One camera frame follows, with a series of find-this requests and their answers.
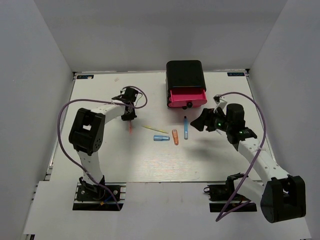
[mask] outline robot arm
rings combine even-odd
[[[137,95],[136,89],[127,87],[119,96],[112,98],[113,101],[126,105],[102,105],[92,110],[80,108],[75,116],[69,142],[79,155],[81,165],[101,185],[105,184],[105,177],[100,169],[98,150],[103,143],[105,124],[120,116],[123,121],[136,118],[133,106]],[[104,194],[104,190],[95,185],[85,172],[79,181],[96,198]]]
[[[251,163],[260,143],[257,135],[245,127],[243,107],[236,103],[228,104],[224,114],[222,108],[227,103],[216,97],[214,99],[218,104],[217,108],[204,108],[200,117],[190,125],[199,131],[203,131],[204,126],[207,126],[208,132],[225,132],[229,143]],[[248,177],[237,193],[260,205],[264,217],[270,223],[306,215],[306,187],[300,176],[291,176],[263,149],[253,168],[262,179],[263,186]],[[225,182],[226,190],[221,194],[231,196],[243,176],[240,173],[228,176]]]
[[[121,105],[102,105],[100,107],[92,109],[90,112],[93,114],[102,114],[104,116],[104,125],[110,122],[112,119],[115,119],[117,117],[120,117],[124,114],[125,112],[125,106]],[[99,138],[96,138],[96,141],[93,142],[94,146],[93,149],[87,151],[82,151],[79,146],[76,146],[79,150],[76,152],[79,155],[81,165],[88,170],[88,172],[91,174],[91,176],[98,180],[100,184],[105,183],[105,178],[103,173],[101,172],[100,169],[100,161],[99,161],[99,155],[98,155],[98,149],[101,147],[102,142],[103,142],[103,130],[104,127],[101,127],[99,131],[101,133],[98,133],[97,136]],[[83,172],[83,181],[86,182],[87,184],[94,185],[94,183],[89,179],[87,174]]]

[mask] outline wire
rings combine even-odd
[[[139,98],[137,99],[137,101],[135,102],[135,105],[134,105],[134,106],[137,106],[137,105],[138,105],[139,100],[143,97],[143,95],[142,95],[142,93],[141,93],[141,92],[139,92],[139,93],[138,93],[138,95],[139,95],[139,94],[141,94],[141,97],[139,97]]]
[[[227,92],[227,93],[224,93],[224,94],[220,94],[218,95],[219,98],[223,97],[223,96],[226,96],[226,95],[230,95],[230,94],[237,94],[237,95],[241,95],[247,99],[249,99],[254,105],[255,107],[258,109],[259,113],[260,113],[260,116],[261,116],[261,120],[262,120],[262,124],[263,124],[263,137],[262,137],[262,141],[261,141],[261,144],[258,148],[258,150],[256,151],[256,154],[255,156],[253,157],[253,160],[252,162],[250,163],[250,166],[248,167],[248,169],[246,170],[244,176],[242,177],[239,185],[235,188],[234,192],[231,194],[231,196],[229,197],[228,201],[226,201],[225,205],[223,206],[221,212],[219,213],[218,217],[216,218],[216,222],[220,221],[222,218],[224,218],[225,216],[227,216],[228,214],[244,207],[245,205],[249,204],[250,201],[246,201],[245,203],[242,203],[241,205],[227,211],[225,214],[223,214],[225,212],[225,210],[227,209],[228,205],[230,204],[230,202],[234,199],[235,195],[237,194],[238,190],[240,189],[240,187],[242,186],[242,184],[244,183],[244,181],[246,180],[247,176],[249,175],[251,169],[253,168],[255,162],[257,161],[258,159],[258,156],[261,152],[261,148],[263,147],[265,141],[266,141],[266,134],[267,134],[267,127],[266,127],[266,120],[265,120],[265,117],[262,113],[262,110],[261,108],[259,107],[259,105],[255,102],[255,100],[253,100],[251,97],[241,93],[241,92],[237,92],[237,91],[231,91],[231,92]]]
[[[112,198],[112,196],[109,196],[106,200],[103,201],[103,203],[105,204],[105,203],[108,202],[111,198]]]
[[[105,194],[106,194],[106,190],[104,189],[104,192],[103,192],[102,197],[100,197],[100,198],[93,198],[93,199],[94,199],[94,200],[101,200],[101,199],[105,196]]]
[[[127,107],[132,107],[134,109],[141,109],[143,107],[145,107],[148,103],[148,98],[147,98],[147,95],[145,94],[144,91],[142,91],[140,88],[136,87],[136,86],[125,86],[125,88],[133,88],[133,89],[136,89],[138,91],[140,91],[144,98],[145,98],[145,103],[141,106],[132,106],[132,105],[129,105],[129,104],[125,104],[125,103],[121,103],[121,102],[114,102],[112,103],[111,101],[101,101],[101,100],[94,100],[94,99],[86,99],[86,98],[80,98],[80,99],[75,99],[75,100],[71,100],[69,102],[67,102],[65,105],[62,106],[59,114],[58,114],[58,120],[57,120],[57,136],[58,136],[58,142],[59,142],[59,145],[60,145],[60,148],[62,150],[62,152],[64,153],[64,155],[71,161],[73,162],[75,165],[77,165],[79,168],[81,168],[85,174],[88,176],[88,178],[94,183],[96,184],[97,186],[107,190],[110,195],[112,196],[117,208],[119,209],[119,211],[121,210],[118,202],[117,202],[117,199],[116,197],[114,196],[113,192],[108,188],[106,187],[105,185],[102,185],[100,184],[99,182],[97,182],[92,176],[91,174],[88,172],[88,170],[82,166],[81,164],[77,163],[66,151],[66,149],[64,148],[63,146],[63,143],[62,143],[62,139],[61,139],[61,116],[62,114],[64,113],[64,110],[70,105],[70,104],[73,104],[73,103],[76,103],[76,102],[92,102],[92,103],[101,103],[101,104],[115,104],[115,105],[120,105],[120,106],[127,106]]]
[[[207,193],[210,193],[210,190],[206,191],[206,189],[209,189],[209,188],[210,188],[210,187],[206,186],[206,187],[203,189],[203,192],[206,193],[206,194],[207,194]]]

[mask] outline blue label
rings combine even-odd
[[[78,75],[76,79],[93,79],[94,75]]]
[[[229,77],[244,77],[245,74],[243,72],[227,72]]]

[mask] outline white wall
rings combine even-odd
[[[250,75],[277,160],[305,180],[312,239],[320,239],[319,10],[318,0],[289,0]]]
[[[75,72],[250,68],[286,1],[35,0]]]
[[[33,0],[0,2],[0,238],[20,239],[73,74]]]

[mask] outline white table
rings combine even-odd
[[[136,111],[132,121],[133,133],[129,134],[128,122],[116,118],[105,125],[103,145],[99,150],[100,166],[106,182],[209,182],[225,181],[226,177],[245,172],[249,164],[227,141],[225,134],[199,132],[189,126],[189,139],[183,138],[184,115],[189,122],[200,116],[203,108],[214,108],[213,96],[238,91],[251,96],[245,76],[227,76],[226,72],[207,72],[207,104],[193,109],[172,109],[166,105],[166,73],[113,73],[95,74],[93,79],[77,79],[71,99],[98,99],[108,101],[120,93],[120,89],[134,85],[141,88],[148,97],[145,108]],[[246,125],[261,138],[263,130],[255,106],[238,95],[226,96],[229,103],[242,104]],[[62,131],[62,140],[67,152],[79,159],[68,142],[71,126],[79,108],[93,109],[99,103],[76,102],[69,106]],[[160,134],[141,127],[150,125],[179,133],[179,145],[172,139],[166,142],[153,141],[153,135]],[[64,156],[60,148],[53,159],[51,179],[77,179],[81,171]],[[253,170],[250,177],[259,180]]]
[[[205,73],[208,103],[212,97],[229,91],[250,95],[245,77],[227,77],[225,72]],[[127,85],[142,88],[148,96],[146,108],[137,110],[133,133],[127,123],[114,119],[105,126],[99,151],[107,182],[127,182],[125,202],[119,212],[72,211],[78,178],[82,171],[66,159],[60,148],[53,160],[50,181],[39,183],[26,222],[25,234],[36,240],[299,240],[310,238],[304,218],[275,224],[258,212],[236,212],[216,223],[218,213],[210,212],[205,182],[225,181],[230,174],[244,172],[248,162],[216,132],[189,128],[183,139],[183,118],[197,118],[200,109],[167,109],[165,73],[96,74],[93,79],[76,80],[72,99],[109,100]],[[247,126],[261,137],[262,127],[255,107],[240,96],[228,96],[230,103],[245,109]],[[68,142],[77,110],[94,108],[95,103],[74,103],[68,109],[62,131],[68,153],[78,155]],[[154,142],[148,124],[179,132],[179,145],[173,141]],[[251,178],[259,177],[253,171]]]

